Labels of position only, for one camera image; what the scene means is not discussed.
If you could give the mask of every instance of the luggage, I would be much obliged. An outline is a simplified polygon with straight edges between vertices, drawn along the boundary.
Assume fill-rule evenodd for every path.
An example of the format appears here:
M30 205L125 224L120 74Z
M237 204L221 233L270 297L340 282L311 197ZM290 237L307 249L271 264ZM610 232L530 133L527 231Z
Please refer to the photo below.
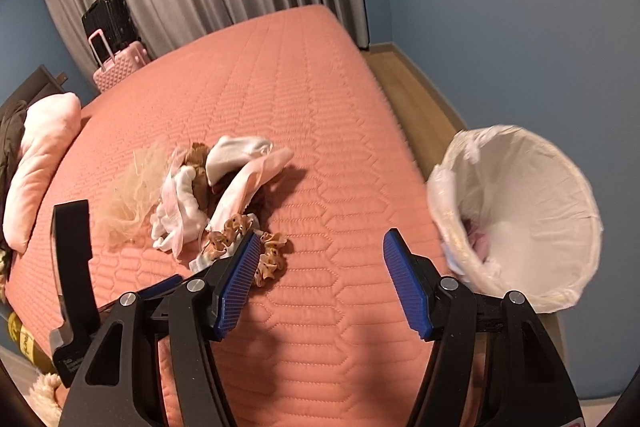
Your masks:
M82 16L82 26L87 38L101 29L114 53L140 40L125 0L96 0ZM95 51L98 62L106 62L110 56L102 41L95 43Z
M100 37L102 45L107 50L109 57L106 61L100 60L94 46L94 40ZM93 32L89 38L89 45L94 52L94 57L98 60L100 68L94 73L94 82L98 86L100 92L105 92L107 89L115 86L121 82L124 78L127 78L134 71L138 71L140 68L146 66L151 60L146 52L145 47L139 41L133 41L124 50L113 54L107 39L104 36L104 32L101 29L97 29Z

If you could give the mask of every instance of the bed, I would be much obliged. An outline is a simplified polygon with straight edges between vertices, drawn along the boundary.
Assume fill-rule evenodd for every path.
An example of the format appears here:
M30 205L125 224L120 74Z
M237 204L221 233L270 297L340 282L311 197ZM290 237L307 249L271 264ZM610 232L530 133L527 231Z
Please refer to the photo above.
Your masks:
M290 238L287 268L252 289L214 345L239 425L401 426L430 353L409 329L383 263L398 227L445 270L423 179L398 122L348 34L324 7L285 10L215 32L128 77L82 110L84 128L42 202L6 293L37 342L62 323L50 259L52 207L89 199L157 139L214 144L262 135L294 153L268 186L266 227ZM119 251L92 233L98 305L188 269L141 238ZM180 425L166 344L163 393Z

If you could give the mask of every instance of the bolt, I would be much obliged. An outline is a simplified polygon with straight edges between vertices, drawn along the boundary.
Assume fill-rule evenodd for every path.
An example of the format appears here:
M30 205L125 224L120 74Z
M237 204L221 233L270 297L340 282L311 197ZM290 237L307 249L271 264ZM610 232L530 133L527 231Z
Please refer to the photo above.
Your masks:
M187 289L190 292L199 292L204 288L204 281L202 279L194 279L193 281L189 281L187 283Z
M458 283L458 281L453 279L453 277L445 277L444 279L442 279L440 281L440 286L442 286L444 289L452 292L453 290L457 290L458 286L460 286L460 284Z
M524 295L520 292L510 292L509 300L514 304L524 304Z
M136 301L135 293L125 293L122 297L120 297L120 304L123 306L131 306Z

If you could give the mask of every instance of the black suitcase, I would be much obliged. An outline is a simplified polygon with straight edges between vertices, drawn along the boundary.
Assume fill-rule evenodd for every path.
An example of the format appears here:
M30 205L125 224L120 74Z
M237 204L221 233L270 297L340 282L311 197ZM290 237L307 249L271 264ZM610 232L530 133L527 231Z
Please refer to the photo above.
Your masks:
M101 29L113 53L140 40L125 0L96 0L82 16L82 26L87 38ZM100 61L105 62L109 52L102 39L94 39L94 46Z

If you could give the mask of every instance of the blue gripper pad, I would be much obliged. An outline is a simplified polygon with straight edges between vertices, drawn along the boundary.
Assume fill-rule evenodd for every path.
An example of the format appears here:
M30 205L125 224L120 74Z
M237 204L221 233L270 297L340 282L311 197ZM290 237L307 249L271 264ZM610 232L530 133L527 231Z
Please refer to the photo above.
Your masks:
M220 311L216 321L215 333L222 340L227 333L236 327L240 312L244 307L249 288L254 280L255 270L260 261L260 237L252 233L242 251L236 251L234 256L241 255L239 263L234 267L220 296Z
M433 325L429 318L428 296L424 293L412 269L411 252L408 251L397 230L389 230L385 233L382 248L386 269L389 270L396 287L409 327L417 331L420 338L424 340L431 334Z

